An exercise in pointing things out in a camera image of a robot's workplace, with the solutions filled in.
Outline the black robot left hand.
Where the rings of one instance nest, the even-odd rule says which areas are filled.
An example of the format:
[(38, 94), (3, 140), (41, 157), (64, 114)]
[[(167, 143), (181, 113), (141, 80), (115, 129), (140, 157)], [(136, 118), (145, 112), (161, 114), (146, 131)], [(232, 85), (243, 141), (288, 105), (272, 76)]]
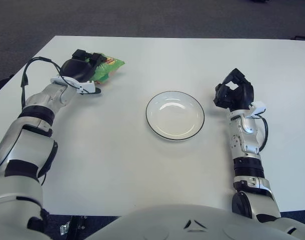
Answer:
[(71, 59), (62, 65), (59, 75), (79, 94), (100, 94), (101, 89), (95, 87), (91, 78), (95, 75), (97, 68), (106, 60), (107, 57), (103, 54), (88, 53), (85, 50), (77, 49)]

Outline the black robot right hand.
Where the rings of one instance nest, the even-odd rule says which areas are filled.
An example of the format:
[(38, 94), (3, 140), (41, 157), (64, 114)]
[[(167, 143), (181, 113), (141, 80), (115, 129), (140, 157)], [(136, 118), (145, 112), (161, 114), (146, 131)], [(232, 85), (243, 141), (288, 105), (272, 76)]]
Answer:
[(254, 88), (237, 68), (233, 69), (222, 83), (215, 87), (214, 104), (231, 112), (248, 110), (254, 101)]

